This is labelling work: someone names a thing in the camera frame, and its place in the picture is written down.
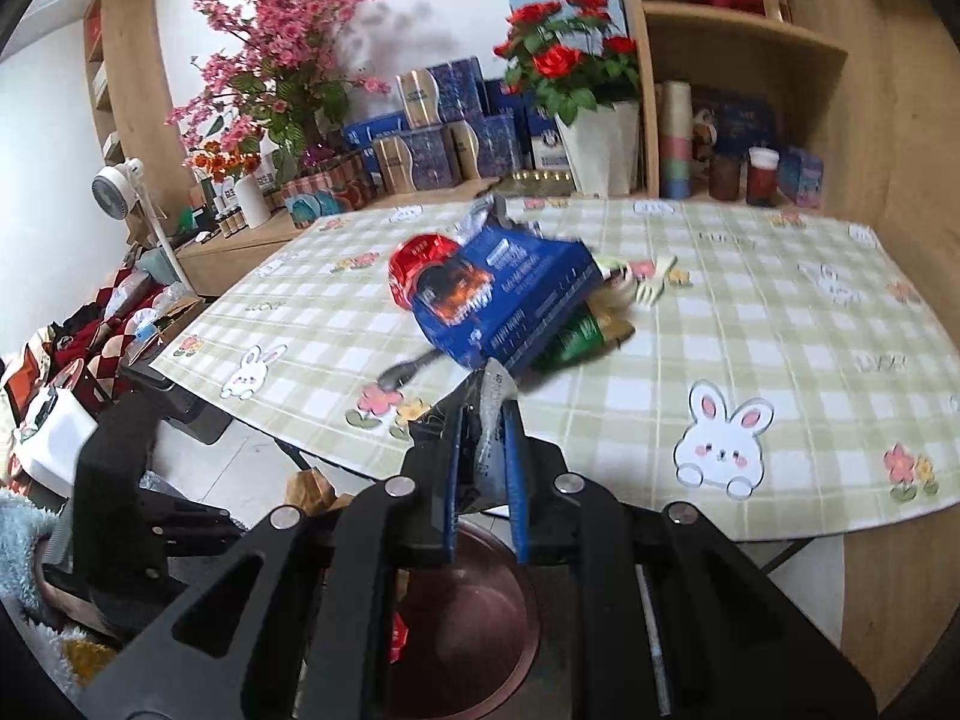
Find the white vase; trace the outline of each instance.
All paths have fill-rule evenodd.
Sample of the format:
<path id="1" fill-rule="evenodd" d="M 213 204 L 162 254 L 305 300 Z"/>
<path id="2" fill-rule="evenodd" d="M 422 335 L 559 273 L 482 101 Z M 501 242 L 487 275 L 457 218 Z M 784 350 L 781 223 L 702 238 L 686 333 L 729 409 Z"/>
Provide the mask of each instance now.
<path id="1" fill-rule="evenodd" d="M 628 100 L 613 108 L 581 108 L 568 127 L 557 117 L 560 138 L 577 191 L 602 197 L 630 194 L 637 186 L 640 103 Z"/>
<path id="2" fill-rule="evenodd" d="M 270 209 L 267 208 L 267 201 L 263 199 L 255 175 L 245 175 L 233 185 L 233 190 L 248 227 L 259 227 L 270 220 Z"/>

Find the floor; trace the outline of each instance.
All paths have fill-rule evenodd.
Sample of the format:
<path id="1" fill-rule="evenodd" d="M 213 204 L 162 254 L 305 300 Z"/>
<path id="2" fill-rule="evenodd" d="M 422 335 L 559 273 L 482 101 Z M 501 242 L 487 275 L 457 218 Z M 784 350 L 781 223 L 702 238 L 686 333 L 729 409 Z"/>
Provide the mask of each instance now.
<path id="1" fill-rule="evenodd" d="M 314 460 L 337 493 L 360 493 L 371 482 Z M 287 478 L 296 466 L 263 433 L 234 421 L 214 445 L 203 445 L 165 422 L 160 424 L 154 469 L 187 498 L 229 509 L 248 526 L 283 502 Z M 502 517 L 471 514 L 469 519 L 510 544 L 510 523 Z M 764 565 L 785 542 L 741 544 Z M 843 538 L 818 538 L 777 568 L 771 579 L 834 644 L 843 623 Z"/>

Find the metal screw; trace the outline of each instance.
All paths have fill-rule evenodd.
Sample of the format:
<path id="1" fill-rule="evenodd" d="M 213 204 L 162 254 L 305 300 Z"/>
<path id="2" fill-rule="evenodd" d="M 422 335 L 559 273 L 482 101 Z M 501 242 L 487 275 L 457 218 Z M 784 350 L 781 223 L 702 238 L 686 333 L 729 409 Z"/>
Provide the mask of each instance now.
<path id="1" fill-rule="evenodd" d="M 666 509 L 666 514 L 678 525 L 692 525 L 700 516 L 697 509 L 688 503 L 683 503 L 683 501 L 670 504 L 670 508 Z"/>
<path id="2" fill-rule="evenodd" d="M 587 483 L 584 477 L 576 473 L 562 473 L 553 480 L 553 485 L 557 490 L 566 495 L 575 495 L 579 493 Z"/>
<path id="3" fill-rule="evenodd" d="M 285 531 L 292 528 L 301 520 L 301 513 L 292 506 L 281 506 L 270 512 L 270 524 L 278 531 Z"/>
<path id="4" fill-rule="evenodd" d="M 409 476 L 395 476 L 387 480 L 384 488 L 390 498 L 405 498 L 407 495 L 413 495 L 416 482 Z"/>

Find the green and white checkered tablecloth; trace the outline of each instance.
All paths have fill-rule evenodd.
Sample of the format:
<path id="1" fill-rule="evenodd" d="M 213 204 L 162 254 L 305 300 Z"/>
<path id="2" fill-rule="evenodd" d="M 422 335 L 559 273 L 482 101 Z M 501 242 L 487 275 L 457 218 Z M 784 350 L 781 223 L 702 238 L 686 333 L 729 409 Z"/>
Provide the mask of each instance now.
<path id="1" fill-rule="evenodd" d="M 467 372 L 434 362 L 400 402 L 368 387 L 428 348 L 392 303 L 387 259 L 468 208 L 315 224 L 211 306 L 155 368 L 333 463 L 397 473 L 410 445 L 403 420 Z M 595 253 L 679 257 L 654 311 L 632 310 L 637 333 L 624 346 L 522 383 L 527 432 L 560 445 L 570 469 L 637 506 L 691 501 L 735 539 L 869 528 L 960 499 L 960 357 L 869 228 L 658 200 L 509 208 Z"/>

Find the stack of paper cups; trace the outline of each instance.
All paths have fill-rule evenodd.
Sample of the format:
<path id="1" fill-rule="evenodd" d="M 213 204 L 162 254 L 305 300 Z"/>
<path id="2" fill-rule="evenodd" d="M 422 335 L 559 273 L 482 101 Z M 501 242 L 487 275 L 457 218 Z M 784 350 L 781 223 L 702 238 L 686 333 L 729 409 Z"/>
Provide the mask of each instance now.
<path id="1" fill-rule="evenodd" d="M 693 158 L 693 103 L 690 84 L 664 82 L 659 107 L 661 197 L 690 197 L 690 160 Z"/>

